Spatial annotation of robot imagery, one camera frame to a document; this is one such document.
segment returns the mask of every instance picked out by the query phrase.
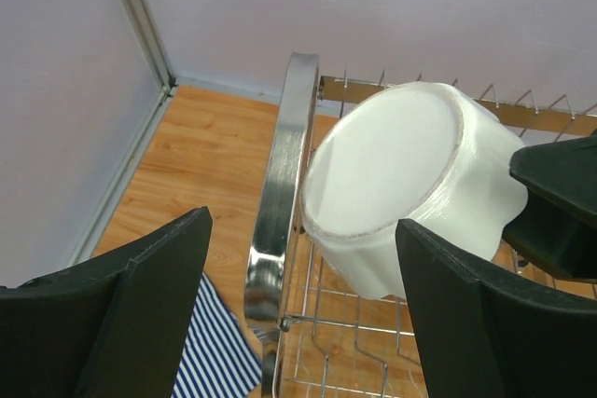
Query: wire rack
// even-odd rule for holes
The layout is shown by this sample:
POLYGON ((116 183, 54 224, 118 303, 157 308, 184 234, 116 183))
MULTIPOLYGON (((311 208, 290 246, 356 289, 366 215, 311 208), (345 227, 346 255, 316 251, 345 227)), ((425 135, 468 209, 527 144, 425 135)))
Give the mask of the wire rack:
MULTIPOLYGON (((304 56, 295 54, 293 59, 304 56)), ((288 69, 285 93, 274 133, 257 218, 256 237, 249 257, 245 291, 245 316, 264 344, 262 395, 426 397, 408 304, 393 296, 366 300, 355 295, 301 231, 299 213, 296 210, 300 179, 310 153, 331 126, 347 112, 350 104, 360 103, 377 91, 390 87, 384 84, 385 72, 376 82, 349 79, 346 73, 343 78, 320 77, 316 71, 316 60, 309 60, 311 65, 314 64, 311 71, 301 71, 300 64, 293 66, 293 59, 288 69), (302 94, 296 83, 293 84, 301 79, 305 83, 302 94), (301 95, 309 97, 310 90, 311 103, 309 98, 300 98, 301 95), (323 100, 340 102, 337 117, 314 114, 314 104, 323 100), (293 151, 290 142, 294 141, 289 137, 292 134, 282 132, 284 115, 289 114, 289 109, 284 110, 285 101, 310 105, 301 110, 294 103, 294 113, 300 115, 302 112, 305 116, 306 129, 297 133, 303 138, 296 141, 301 151, 293 151), (271 211, 268 213, 267 198, 264 198, 268 196, 268 191, 271 193, 273 190, 268 176, 276 171, 279 175, 281 167, 288 168, 293 164, 296 169, 290 170, 288 176, 294 179, 292 195, 287 182, 281 183, 280 179, 278 187, 281 191, 285 188, 287 198, 281 196, 280 191, 277 195, 270 194, 272 202, 273 199, 278 201, 278 211, 279 204, 282 203, 287 206, 288 214, 277 213, 272 216, 271 211), (263 217, 262 224, 268 229, 266 237, 261 239, 257 237, 260 229, 259 216, 263 217), (280 251, 276 253, 271 248, 271 242, 277 241, 282 235, 278 230, 285 231, 287 238, 284 244, 278 246, 280 251), (272 257, 280 255, 278 261, 282 265, 279 263, 277 269, 271 269, 268 265, 270 270, 265 269, 263 263, 259 266, 260 261, 266 260, 264 254, 270 261, 272 257), (272 281, 272 273, 278 276, 278 281, 272 281), (261 279, 260 289, 255 282, 251 283, 254 278, 261 279), (250 297, 255 295, 257 289, 261 295, 256 302, 250 297), (269 301, 263 298, 268 294, 271 295, 269 301)), ((458 80, 454 80, 452 84, 457 87, 458 80)), ((532 90, 525 92, 514 103, 501 103, 496 96, 495 86, 491 84, 479 96, 478 102, 496 114, 504 124, 520 129, 520 136, 527 130, 544 130, 554 132, 554 139, 560 140, 563 136, 570 138, 590 135, 597 129, 597 117, 590 114, 597 109, 597 103, 591 108, 576 112, 565 95, 545 108, 537 105, 532 90)), ((505 243, 502 243, 493 261, 532 281, 572 294, 597 298, 594 284, 557 281, 527 263, 505 243)))

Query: black object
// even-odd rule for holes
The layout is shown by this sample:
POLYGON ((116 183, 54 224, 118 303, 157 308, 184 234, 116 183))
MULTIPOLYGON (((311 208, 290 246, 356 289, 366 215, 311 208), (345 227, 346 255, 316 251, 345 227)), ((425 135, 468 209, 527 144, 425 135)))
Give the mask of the black object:
POLYGON ((432 398, 590 397, 597 301, 524 279, 411 220, 396 229, 432 398))
POLYGON ((503 234, 519 254, 552 277, 597 281, 597 135, 525 147, 510 175, 529 200, 503 234))
POLYGON ((85 263, 0 290, 0 395, 170 397, 212 218, 192 210, 85 263))

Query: blue and white striped towel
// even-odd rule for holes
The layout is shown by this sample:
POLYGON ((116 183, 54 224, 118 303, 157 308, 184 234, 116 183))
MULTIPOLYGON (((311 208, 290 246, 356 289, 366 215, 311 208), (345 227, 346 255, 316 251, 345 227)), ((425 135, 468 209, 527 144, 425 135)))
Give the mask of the blue and white striped towel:
POLYGON ((203 274, 172 397, 242 398, 260 380, 259 359, 236 316, 203 274))

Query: white bowl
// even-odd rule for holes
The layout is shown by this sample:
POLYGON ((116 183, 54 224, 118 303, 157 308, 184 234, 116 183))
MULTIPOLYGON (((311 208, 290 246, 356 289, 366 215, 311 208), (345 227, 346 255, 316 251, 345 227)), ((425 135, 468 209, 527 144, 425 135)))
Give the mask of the white bowl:
POLYGON ((303 225, 359 295, 406 298, 398 220, 413 219, 491 260, 504 226, 526 205, 526 187, 508 173, 521 147, 452 86, 383 90, 340 120, 315 151, 301 188, 303 225))

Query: white wall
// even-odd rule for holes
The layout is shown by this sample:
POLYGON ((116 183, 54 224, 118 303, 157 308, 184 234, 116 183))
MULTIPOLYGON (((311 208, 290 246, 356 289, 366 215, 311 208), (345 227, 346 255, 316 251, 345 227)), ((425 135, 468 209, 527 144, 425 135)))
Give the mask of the white wall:
POLYGON ((157 95, 119 0, 0 0, 0 284, 64 267, 157 95))
POLYGON ((148 0, 179 75, 275 93, 293 50, 323 71, 452 82, 479 96, 495 83, 576 109, 595 103, 597 0, 148 0))

